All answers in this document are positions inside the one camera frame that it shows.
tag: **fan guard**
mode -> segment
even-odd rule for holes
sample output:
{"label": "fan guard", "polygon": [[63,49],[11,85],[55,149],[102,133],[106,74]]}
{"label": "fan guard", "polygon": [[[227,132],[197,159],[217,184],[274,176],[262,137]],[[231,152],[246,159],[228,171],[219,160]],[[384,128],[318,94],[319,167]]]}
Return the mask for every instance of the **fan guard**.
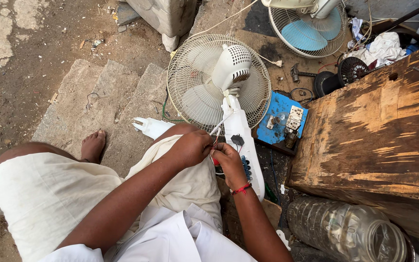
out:
{"label": "fan guard", "polygon": [[251,54],[250,77],[239,92],[239,103],[248,126],[265,116],[271,100],[271,81],[261,58],[243,42],[222,34],[205,34],[186,41],[171,59],[168,92],[172,105],[186,122],[211,132],[223,119],[224,95],[211,80],[222,45],[242,45]]}
{"label": "fan guard", "polygon": [[317,19],[311,18],[309,14],[302,14],[299,10],[296,9],[281,9],[269,7],[269,17],[271,21],[271,26],[273,27],[276,34],[281,38],[281,40],[288,46],[288,48],[297,53],[302,57],[308,58],[321,58],[327,57],[335,53],[342,46],[347,28],[347,14],[345,11],[345,4],[343,2],[339,3],[331,12],[331,14],[340,16],[340,31],[336,37],[327,41],[327,45],[320,50],[303,50],[295,48],[290,44],[283,36],[282,29],[288,24],[294,23],[295,21],[303,21],[303,25],[308,25],[318,31],[328,31],[331,30],[329,18]]}

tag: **knee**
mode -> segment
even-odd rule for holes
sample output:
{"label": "knee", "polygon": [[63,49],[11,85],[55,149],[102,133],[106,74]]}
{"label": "knee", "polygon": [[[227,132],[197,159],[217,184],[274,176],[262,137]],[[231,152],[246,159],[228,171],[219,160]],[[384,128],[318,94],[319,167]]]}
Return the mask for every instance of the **knee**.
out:
{"label": "knee", "polygon": [[40,143],[40,142],[29,142],[29,143],[22,144],[20,146],[15,146],[7,150],[0,156],[0,164],[6,160],[20,157],[20,156],[29,155],[29,154],[44,153],[44,152],[54,153],[54,150],[52,149],[52,147],[53,146],[50,146],[45,143]]}
{"label": "knee", "polygon": [[200,130],[198,127],[189,124],[189,123],[179,123],[173,126],[172,128],[175,128],[176,134],[187,134],[190,132],[198,131]]}

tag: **forearm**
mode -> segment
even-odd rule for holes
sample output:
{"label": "forearm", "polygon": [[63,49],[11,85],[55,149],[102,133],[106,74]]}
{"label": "forearm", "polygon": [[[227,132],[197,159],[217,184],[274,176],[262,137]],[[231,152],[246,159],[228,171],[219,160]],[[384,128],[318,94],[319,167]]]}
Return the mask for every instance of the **forearm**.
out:
{"label": "forearm", "polygon": [[85,244],[105,253],[182,169],[165,156],[148,165],[101,200],[57,248]]}
{"label": "forearm", "polygon": [[234,195],[248,253],[259,262],[293,259],[266,216],[253,188]]}

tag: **light bulb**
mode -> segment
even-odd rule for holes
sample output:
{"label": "light bulb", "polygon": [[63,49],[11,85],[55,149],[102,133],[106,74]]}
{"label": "light bulb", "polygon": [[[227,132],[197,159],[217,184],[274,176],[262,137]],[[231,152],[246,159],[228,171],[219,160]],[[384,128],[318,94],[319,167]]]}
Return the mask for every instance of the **light bulb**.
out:
{"label": "light bulb", "polygon": [[279,112],[274,118],[274,122],[280,126],[286,126],[290,123],[290,114],[287,112]]}

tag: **white dhoti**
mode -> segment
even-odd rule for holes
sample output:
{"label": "white dhoti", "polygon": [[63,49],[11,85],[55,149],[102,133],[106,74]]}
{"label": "white dhoti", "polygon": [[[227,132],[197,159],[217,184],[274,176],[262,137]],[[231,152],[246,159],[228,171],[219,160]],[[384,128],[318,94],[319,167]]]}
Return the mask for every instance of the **white dhoti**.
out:
{"label": "white dhoti", "polygon": [[[182,135],[163,139],[130,169],[125,179],[160,158]],[[0,208],[24,262],[36,262],[51,253],[88,212],[124,182],[109,167],[79,163],[52,153],[36,153],[0,164]],[[220,192],[209,157],[178,173],[150,202],[174,212],[195,204],[222,231]],[[134,234],[138,223],[124,235]]]}

